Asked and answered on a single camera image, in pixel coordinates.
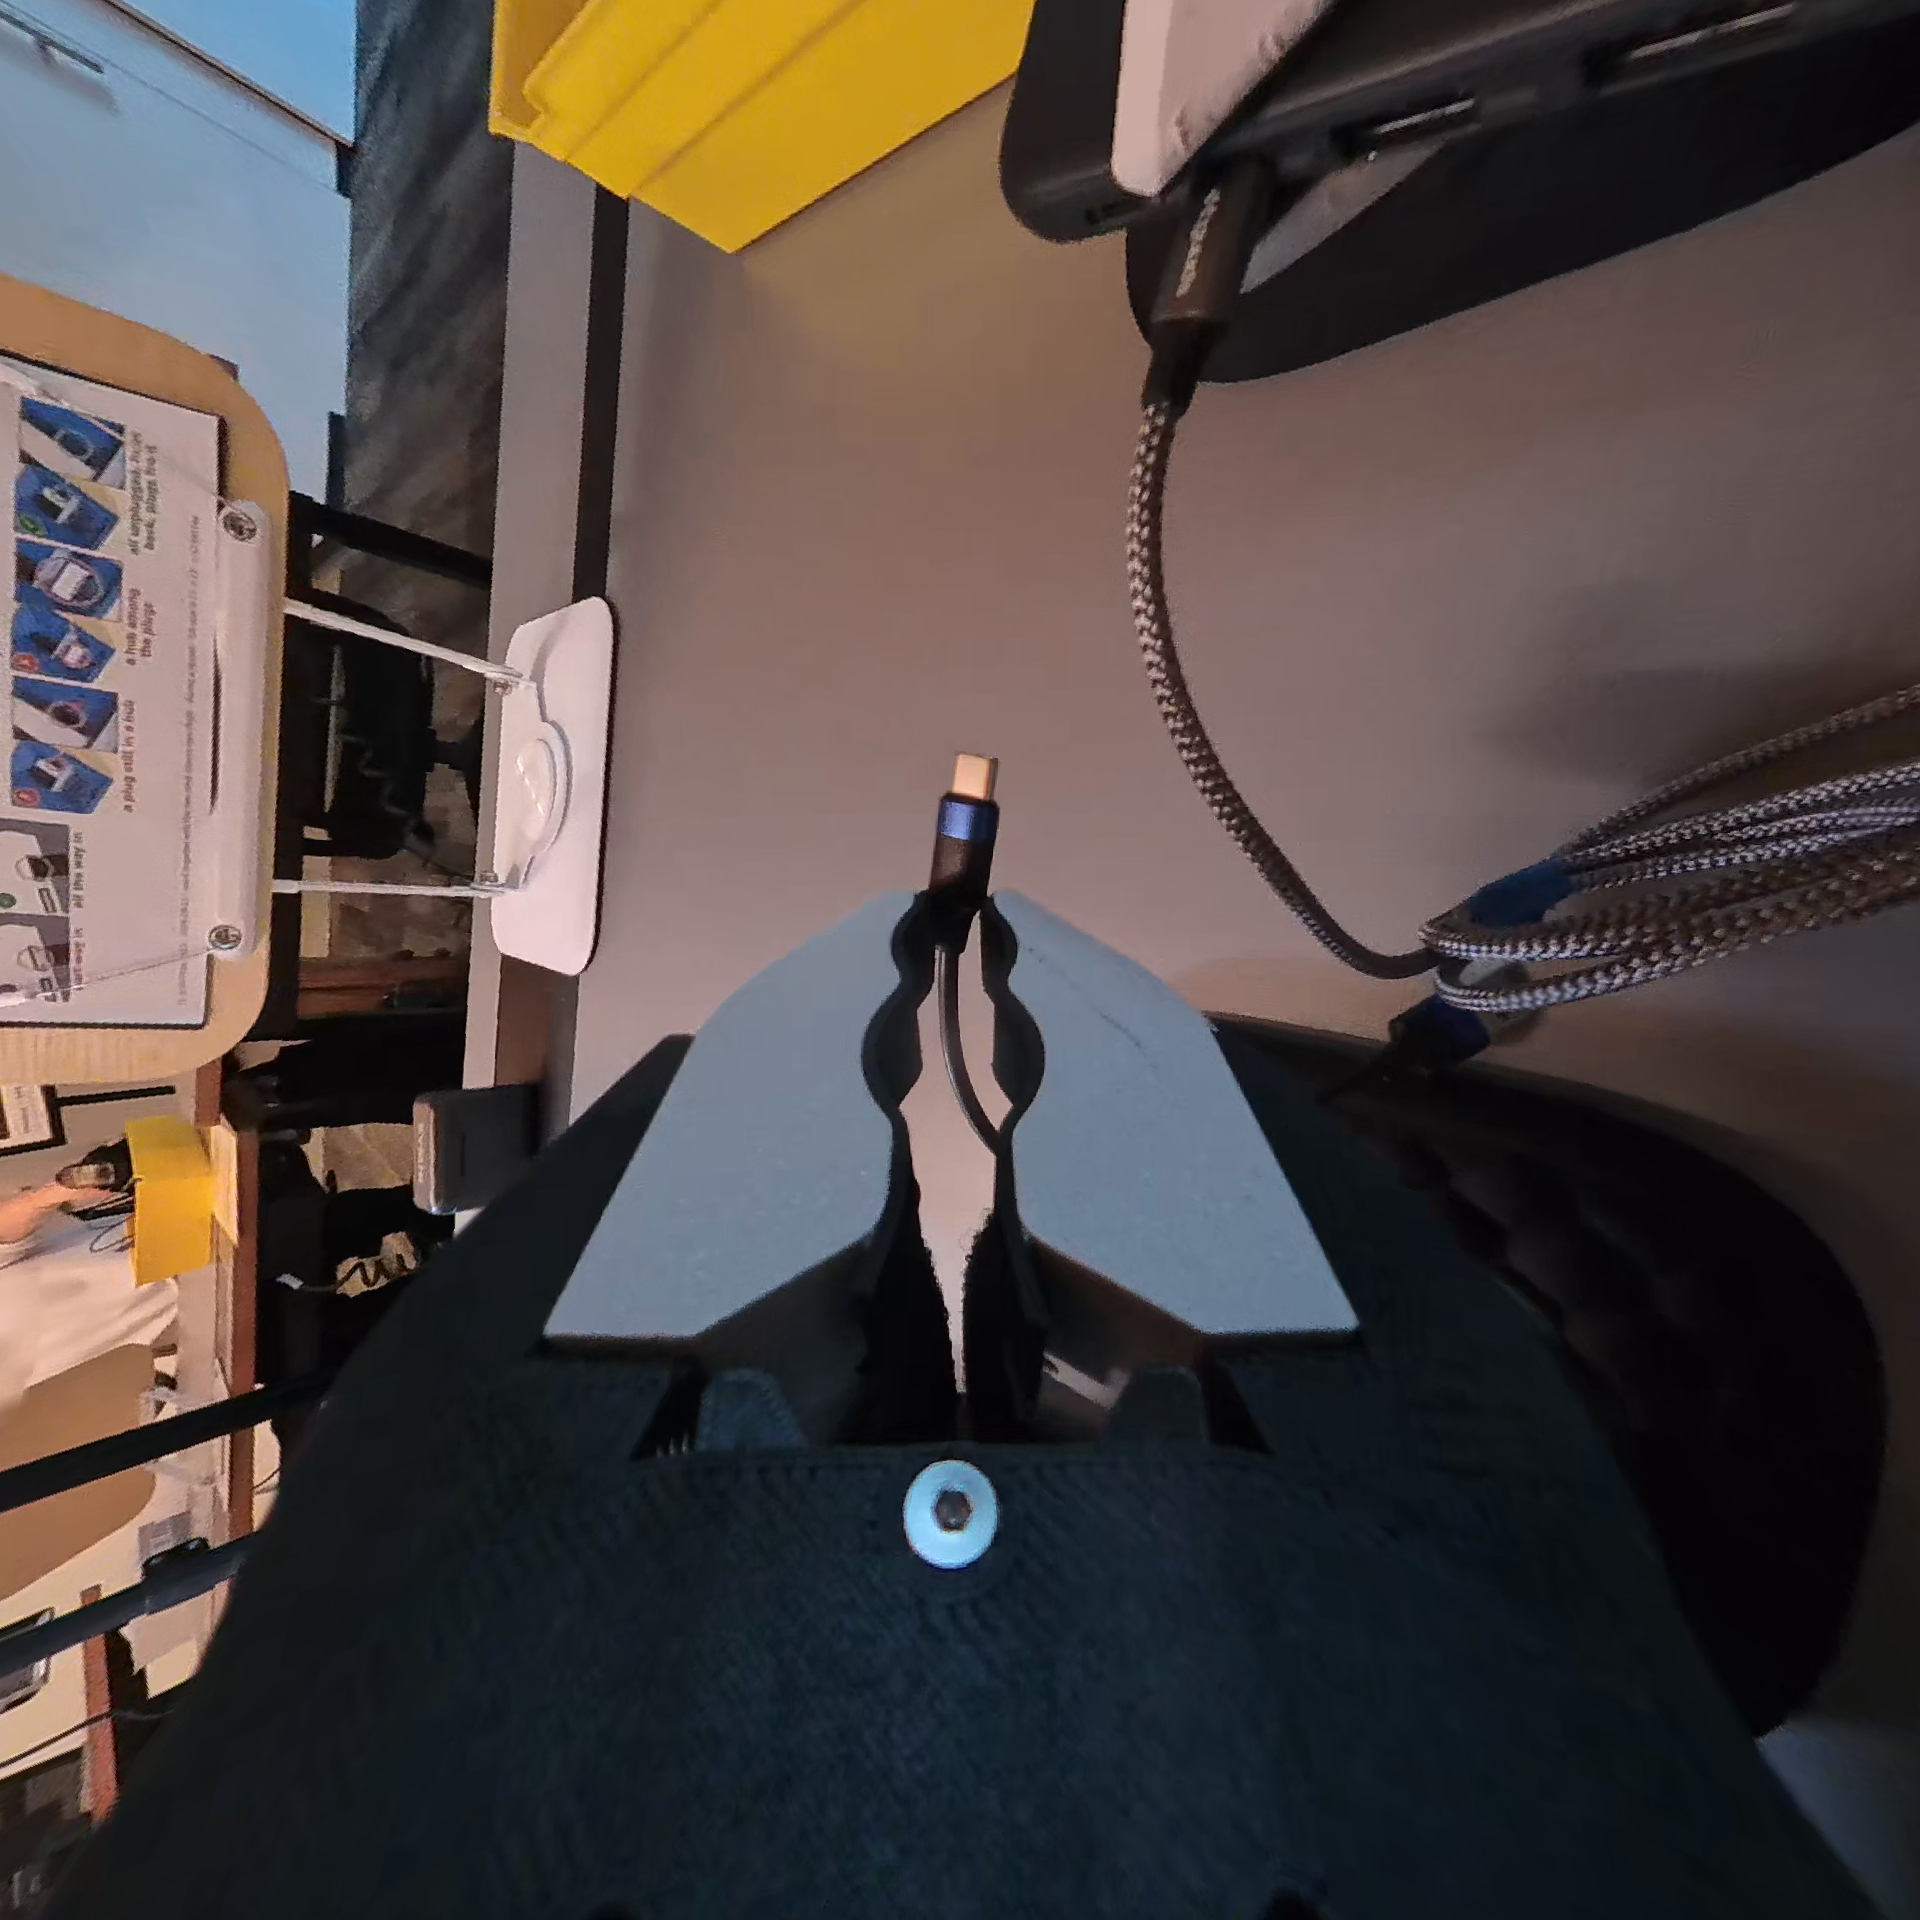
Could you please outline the black quilted pad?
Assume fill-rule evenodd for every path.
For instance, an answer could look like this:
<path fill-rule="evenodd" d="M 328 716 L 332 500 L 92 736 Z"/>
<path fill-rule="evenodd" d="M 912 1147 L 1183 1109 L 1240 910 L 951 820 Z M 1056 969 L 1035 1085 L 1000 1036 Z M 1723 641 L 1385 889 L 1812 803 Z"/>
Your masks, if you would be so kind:
<path fill-rule="evenodd" d="M 1379 140 L 1316 182 L 1254 161 L 1134 229 L 1144 402 L 1380 346 L 1772 201 L 1916 129 L 1916 4 L 1761 4 L 1594 57 L 1576 97 Z"/>
<path fill-rule="evenodd" d="M 1377 1048 L 1212 1014 L 1393 1166 L 1543 1320 L 1759 1737 L 1854 1621 L 1881 1504 L 1881 1345 L 1828 1243 L 1657 1112 L 1534 1072 L 1384 1072 Z"/>

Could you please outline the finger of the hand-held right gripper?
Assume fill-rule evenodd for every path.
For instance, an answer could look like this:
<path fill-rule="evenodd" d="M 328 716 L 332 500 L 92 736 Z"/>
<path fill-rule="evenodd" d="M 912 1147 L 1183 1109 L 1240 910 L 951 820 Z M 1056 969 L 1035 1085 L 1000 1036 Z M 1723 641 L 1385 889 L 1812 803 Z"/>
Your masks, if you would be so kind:
<path fill-rule="evenodd" d="M 1332 3 L 1128 3 L 1111 178 L 1153 201 L 1304 46 Z"/>

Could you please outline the slim black usb hub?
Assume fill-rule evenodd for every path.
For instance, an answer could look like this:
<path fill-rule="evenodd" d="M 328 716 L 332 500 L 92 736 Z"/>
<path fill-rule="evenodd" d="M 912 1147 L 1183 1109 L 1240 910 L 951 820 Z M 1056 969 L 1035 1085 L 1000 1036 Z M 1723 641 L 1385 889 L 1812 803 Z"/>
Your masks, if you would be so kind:
<path fill-rule="evenodd" d="M 1238 163 L 1310 187 L 1393 154 L 1602 114 L 1916 116 L 1916 4 L 1347 3 L 1154 197 L 1111 173 L 1124 4 L 1035 4 L 1000 178 L 1031 233 L 1076 244 L 1159 216 Z"/>

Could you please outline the grey power adapter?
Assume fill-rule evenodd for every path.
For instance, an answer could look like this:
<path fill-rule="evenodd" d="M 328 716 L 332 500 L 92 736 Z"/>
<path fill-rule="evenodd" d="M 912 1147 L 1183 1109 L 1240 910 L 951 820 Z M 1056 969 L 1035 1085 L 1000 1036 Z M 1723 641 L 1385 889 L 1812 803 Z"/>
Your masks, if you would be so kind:
<path fill-rule="evenodd" d="M 446 1089 L 414 1102 L 414 1202 L 430 1217 L 487 1210 L 542 1147 L 540 1084 Z"/>

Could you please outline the black tripod pole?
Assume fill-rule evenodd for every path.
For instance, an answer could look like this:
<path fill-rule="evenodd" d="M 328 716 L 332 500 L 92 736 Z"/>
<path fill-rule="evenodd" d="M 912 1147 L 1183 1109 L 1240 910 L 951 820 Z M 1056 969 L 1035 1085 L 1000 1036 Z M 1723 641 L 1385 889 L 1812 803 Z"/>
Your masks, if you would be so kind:
<path fill-rule="evenodd" d="M 251 1545 L 255 1536 L 244 1534 L 217 1547 L 172 1549 L 153 1573 L 124 1592 L 87 1600 L 68 1613 L 4 1629 L 2 1674 L 52 1662 L 59 1653 L 104 1638 L 130 1621 L 168 1613 L 214 1593 L 241 1570 Z"/>
<path fill-rule="evenodd" d="M 332 1374 L 310 1374 L 284 1382 L 251 1388 L 244 1394 L 178 1412 L 169 1420 L 142 1425 L 92 1438 L 62 1452 L 24 1461 L 2 1469 L 2 1514 L 62 1498 L 121 1472 L 196 1449 L 236 1433 L 250 1433 L 274 1417 L 321 1404 L 332 1388 Z"/>

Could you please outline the yellow plastic bin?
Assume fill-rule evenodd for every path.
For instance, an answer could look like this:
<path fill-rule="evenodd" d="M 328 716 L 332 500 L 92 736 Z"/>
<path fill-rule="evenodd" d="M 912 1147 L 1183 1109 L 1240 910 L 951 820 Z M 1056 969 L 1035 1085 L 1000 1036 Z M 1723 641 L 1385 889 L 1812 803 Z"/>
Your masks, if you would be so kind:
<path fill-rule="evenodd" d="M 735 254 L 1015 75 L 1031 3 L 495 3 L 489 125 Z"/>

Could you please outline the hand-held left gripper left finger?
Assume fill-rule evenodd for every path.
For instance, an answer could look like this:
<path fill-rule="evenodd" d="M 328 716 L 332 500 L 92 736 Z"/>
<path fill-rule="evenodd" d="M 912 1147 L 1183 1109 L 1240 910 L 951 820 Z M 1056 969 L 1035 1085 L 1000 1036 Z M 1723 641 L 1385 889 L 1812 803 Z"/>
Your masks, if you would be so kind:
<path fill-rule="evenodd" d="M 720 1003 L 617 1176 L 545 1355 L 740 1379 L 787 1429 L 961 1427 L 904 1115 L 934 930 L 923 894 L 883 894 Z"/>

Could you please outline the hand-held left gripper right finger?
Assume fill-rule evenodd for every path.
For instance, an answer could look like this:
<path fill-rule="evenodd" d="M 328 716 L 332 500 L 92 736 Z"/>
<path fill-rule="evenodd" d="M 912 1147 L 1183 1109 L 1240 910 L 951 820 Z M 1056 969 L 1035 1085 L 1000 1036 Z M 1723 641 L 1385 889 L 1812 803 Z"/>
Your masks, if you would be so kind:
<path fill-rule="evenodd" d="M 967 1262 L 977 1429 L 1102 1429 L 1140 1374 L 1361 1320 L 1210 1019 L 1022 894 L 977 923 L 1007 1099 Z"/>

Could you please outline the yellow block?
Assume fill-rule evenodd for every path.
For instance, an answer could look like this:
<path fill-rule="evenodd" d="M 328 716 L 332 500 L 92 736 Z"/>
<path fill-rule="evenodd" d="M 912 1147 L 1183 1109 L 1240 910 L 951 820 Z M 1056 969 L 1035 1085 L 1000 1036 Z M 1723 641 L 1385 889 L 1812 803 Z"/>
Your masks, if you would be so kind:
<path fill-rule="evenodd" d="M 139 1290 L 214 1259 L 217 1178 L 204 1132 L 178 1115 L 128 1122 L 134 1173 L 130 1272 Z"/>

